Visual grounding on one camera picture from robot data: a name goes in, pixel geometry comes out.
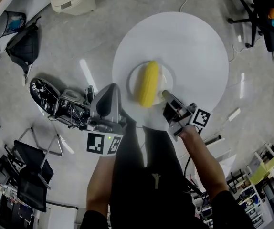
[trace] backpack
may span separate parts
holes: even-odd
[[[36,22],[39,18],[11,38],[6,47],[6,52],[11,60],[23,69],[25,75],[28,75],[29,65],[38,57],[39,44]]]

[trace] chair wheel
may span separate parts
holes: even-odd
[[[228,19],[227,19],[227,22],[228,22],[229,24],[233,24],[233,19],[228,18]]]

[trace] desk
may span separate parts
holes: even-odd
[[[164,103],[149,109],[130,97],[128,79],[135,67],[155,60],[173,78],[172,93],[184,104],[212,111],[220,101],[228,80],[228,57],[215,30],[186,13],[153,15],[133,27],[121,41],[113,63],[113,82],[121,91],[122,107],[138,126],[167,130]]]

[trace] person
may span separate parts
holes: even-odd
[[[127,128],[116,156],[100,157],[90,179],[81,229],[198,228],[208,229],[196,214],[174,146],[166,131],[143,127],[148,164],[144,167],[136,122]],[[223,170],[194,126],[179,134],[208,192],[213,226],[253,228],[244,209],[228,191]]]

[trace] black t-shirt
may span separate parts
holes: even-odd
[[[134,192],[128,195],[125,201],[120,201],[115,208],[111,208],[113,229],[209,228],[195,217],[195,207],[188,193],[152,190],[147,194]],[[219,193],[211,205],[215,229],[254,228],[251,219],[230,192]],[[107,228],[107,219],[102,214],[96,211],[85,213],[81,229]]]

